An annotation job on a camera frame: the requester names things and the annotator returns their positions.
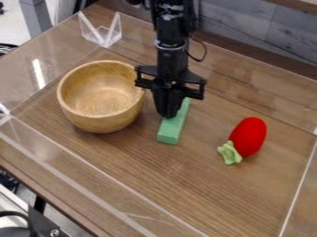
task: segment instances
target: toy strawberry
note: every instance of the toy strawberry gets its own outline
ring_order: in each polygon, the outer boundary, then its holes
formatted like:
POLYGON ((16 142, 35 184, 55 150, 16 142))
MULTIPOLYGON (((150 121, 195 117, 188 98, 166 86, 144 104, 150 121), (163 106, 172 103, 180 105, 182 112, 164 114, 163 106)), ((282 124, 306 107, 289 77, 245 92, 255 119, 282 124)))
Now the toy strawberry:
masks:
POLYGON ((218 147, 225 163, 241 163, 262 147, 266 138, 266 124, 259 118, 245 118, 233 130, 229 141, 218 147))

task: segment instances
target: gray wall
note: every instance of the gray wall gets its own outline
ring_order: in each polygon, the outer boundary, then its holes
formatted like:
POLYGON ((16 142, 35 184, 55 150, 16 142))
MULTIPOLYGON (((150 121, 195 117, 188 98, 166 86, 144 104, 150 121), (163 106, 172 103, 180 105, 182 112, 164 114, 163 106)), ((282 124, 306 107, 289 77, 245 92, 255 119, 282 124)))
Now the gray wall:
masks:
POLYGON ((317 64, 317 15, 263 0, 200 0, 200 28, 317 64))

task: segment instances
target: green sponge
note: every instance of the green sponge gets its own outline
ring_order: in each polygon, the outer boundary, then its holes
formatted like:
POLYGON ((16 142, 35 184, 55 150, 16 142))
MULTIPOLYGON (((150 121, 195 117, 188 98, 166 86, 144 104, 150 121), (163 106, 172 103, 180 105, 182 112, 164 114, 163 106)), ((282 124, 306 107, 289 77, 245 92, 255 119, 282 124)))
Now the green sponge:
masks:
POLYGON ((182 107, 174 118, 164 118, 160 123, 156 138, 158 141, 167 144, 178 144, 179 135, 183 129, 184 120, 187 117, 191 99, 186 98, 182 107))

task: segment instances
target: bowl rim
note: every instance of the bowl rim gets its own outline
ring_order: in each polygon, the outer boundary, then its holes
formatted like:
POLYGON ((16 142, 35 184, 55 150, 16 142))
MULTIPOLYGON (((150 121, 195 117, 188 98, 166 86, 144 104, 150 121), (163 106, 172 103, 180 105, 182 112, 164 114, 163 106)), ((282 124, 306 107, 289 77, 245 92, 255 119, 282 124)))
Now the bowl rim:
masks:
POLYGON ((127 63, 124 63, 122 61, 118 61, 118 60, 96 60, 96 61, 92 61, 89 63, 81 64, 80 66, 75 67, 71 71, 68 71, 67 74, 63 76, 61 80, 59 81, 59 86, 57 86, 57 100, 59 100, 59 104, 61 105, 61 107, 64 109, 67 109, 72 114, 75 114, 77 116, 81 116, 81 117, 85 117, 85 118, 92 118, 92 119, 107 118, 107 117, 112 117, 112 116, 123 114, 127 110, 130 110, 140 102, 140 100, 143 99, 143 96, 144 96, 144 89, 143 88, 138 88, 138 89, 140 89, 140 97, 136 99, 135 103, 128 108, 122 109, 119 111, 115 111, 115 112, 112 112, 109 114, 88 115, 88 114, 81 114, 80 112, 73 110, 65 104, 65 102, 63 100, 63 97, 61 97, 61 87, 63 87, 63 84, 64 84, 65 80, 68 79, 68 77, 71 76, 71 74, 73 74, 79 69, 83 69, 87 66, 89 66, 92 64, 99 64, 99 63, 118 63, 118 64, 122 64, 123 66, 127 66, 128 68, 134 69, 134 67, 130 64, 127 64, 127 63))

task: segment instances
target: wooden bowl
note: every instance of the wooden bowl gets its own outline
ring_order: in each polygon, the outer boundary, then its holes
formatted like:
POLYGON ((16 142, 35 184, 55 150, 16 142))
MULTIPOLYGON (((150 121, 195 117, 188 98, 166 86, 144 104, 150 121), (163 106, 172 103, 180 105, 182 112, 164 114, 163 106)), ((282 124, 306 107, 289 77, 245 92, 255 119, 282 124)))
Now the wooden bowl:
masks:
POLYGON ((142 110, 144 89, 135 87, 134 67, 95 61, 63 77, 57 99, 67 119, 84 131, 107 133, 124 128, 142 110))

